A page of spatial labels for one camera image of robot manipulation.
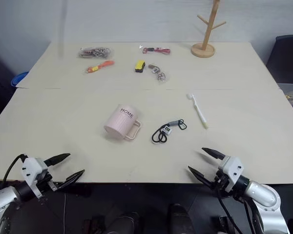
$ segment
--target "wooden stand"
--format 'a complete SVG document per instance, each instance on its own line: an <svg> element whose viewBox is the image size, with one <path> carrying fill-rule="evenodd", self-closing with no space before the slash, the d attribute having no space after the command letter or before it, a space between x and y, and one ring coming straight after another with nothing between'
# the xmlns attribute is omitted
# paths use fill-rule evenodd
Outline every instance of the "wooden stand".
<svg viewBox="0 0 293 234"><path fill-rule="evenodd" d="M213 29L218 28L219 26L226 23L224 21L224 22L213 27L216 13L217 13L217 9L219 6L219 1L220 0L214 0L213 8L212 8L210 16L209 16L209 21L205 20L200 15L197 16L201 21L203 21L205 24L207 24L207 29L205 32L205 37L204 37L203 43L196 43L191 47L192 54L197 57L208 58L208 57L213 56L213 54L215 53L215 48L212 45L208 44L210 33Z"/></svg>

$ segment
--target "white wall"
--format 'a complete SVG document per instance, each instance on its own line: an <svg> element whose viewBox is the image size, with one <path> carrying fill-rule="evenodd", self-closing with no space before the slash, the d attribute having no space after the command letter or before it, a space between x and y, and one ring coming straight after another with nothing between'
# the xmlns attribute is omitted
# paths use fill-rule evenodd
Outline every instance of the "white wall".
<svg viewBox="0 0 293 234"><path fill-rule="evenodd" d="M212 0L0 0L0 59L29 70L49 42L202 41ZM264 62L275 37L293 34L293 0L221 0L212 41L250 41Z"/></svg>

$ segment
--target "table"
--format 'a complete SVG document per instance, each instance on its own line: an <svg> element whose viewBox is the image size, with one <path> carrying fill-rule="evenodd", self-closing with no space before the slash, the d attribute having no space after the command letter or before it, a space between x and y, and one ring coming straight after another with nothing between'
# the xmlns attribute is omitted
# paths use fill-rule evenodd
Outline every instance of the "table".
<svg viewBox="0 0 293 234"><path fill-rule="evenodd" d="M226 54L225 59L222 52L226 44L234 55L241 56ZM55 181L85 169L80 182L192 183L198 181L187 170L188 165L213 179L219 161L201 150L208 147L240 157L244 175L260 183L293 183L292 107L248 43L214 46L213 60L196 58L188 50L186 56L186 47L178 43L169 43L169 47L184 52L183 60L174 57L175 49L171 57L147 54L150 60L158 59L155 64L164 71L161 61L171 68L167 69L170 80L164 84L159 84L148 70L134 73L134 56L130 60L127 55L118 62L117 46L114 67L87 75L81 74L81 69L91 60L86 59L82 65L82 59L68 59L64 53L62 61L49 62L48 58L54 57L48 56L48 48L30 76L19 84L26 88L17 89L0 116L0 178L20 153L48 158L68 152L72 155L65 162L50 168ZM75 51L72 48L78 46L65 48ZM74 67L73 60L80 64ZM132 63L125 66L125 61ZM201 70L194 67L194 61ZM231 63L239 66L234 69ZM56 70L59 64L68 68L65 76ZM196 96L208 120L208 130L203 128L187 93ZM110 139L103 130L119 103L129 103L140 112L138 119L143 127L132 142ZM167 143L151 143L150 137L159 126L180 118L188 125L186 130L174 128ZM16 164L9 178L22 179L20 167Z"/></svg>

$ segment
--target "dark floor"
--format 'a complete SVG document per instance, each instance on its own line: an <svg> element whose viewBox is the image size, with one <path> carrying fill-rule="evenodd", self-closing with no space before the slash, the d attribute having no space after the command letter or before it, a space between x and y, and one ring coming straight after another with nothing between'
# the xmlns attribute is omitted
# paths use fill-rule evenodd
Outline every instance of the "dark floor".
<svg viewBox="0 0 293 234"><path fill-rule="evenodd" d="M282 214L293 218L293 185L273 186L280 194ZM66 193L65 233L81 234L84 219L105 216L109 225L121 213L137 211L144 219L145 234L165 234L169 204L179 203L188 211L197 234L216 233L214 216L225 215L218 200L203 185L195 184L85 184L80 192L88 197ZM47 201L33 199L16 211L11 234L63 233L64 193L48 192ZM244 234L250 234L246 213L241 203L226 198L231 215Z"/></svg>

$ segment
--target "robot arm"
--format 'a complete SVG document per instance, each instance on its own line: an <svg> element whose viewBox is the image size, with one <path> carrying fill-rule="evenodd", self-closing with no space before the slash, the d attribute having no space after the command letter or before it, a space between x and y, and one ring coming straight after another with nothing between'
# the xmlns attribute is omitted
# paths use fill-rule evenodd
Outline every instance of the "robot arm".
<svg viewBox="0 0 293 234"><path fill-rule="evenodd" d="M35 197L42 198L43 193L48 190L59 190L75 183L84 173L84 170L69 176L62 184L56 185L52 181L52 175L48 172L48 167L53 166L70 154L62 154L54 156L45 161L41 158L30 158L25 155L21 157L23 160L21 173L25 181L16 186L9 186L0 189L0 234L8 234L10 230L10 212L14 209L8 209L13 205L18 208L23 202L27 202Z"/></svg>
<svg viewBox="0 0 293 234"><path fill-rule="evenodd" d="M224 196L233 196L237 201L246 202L251 208L256 234L290 234L280 210L281 199L275 189L242 176L244 167L239 158L208 148L202 149L222 162L214 182L208 181L200 172L189 167L199 181Z"/></svg>

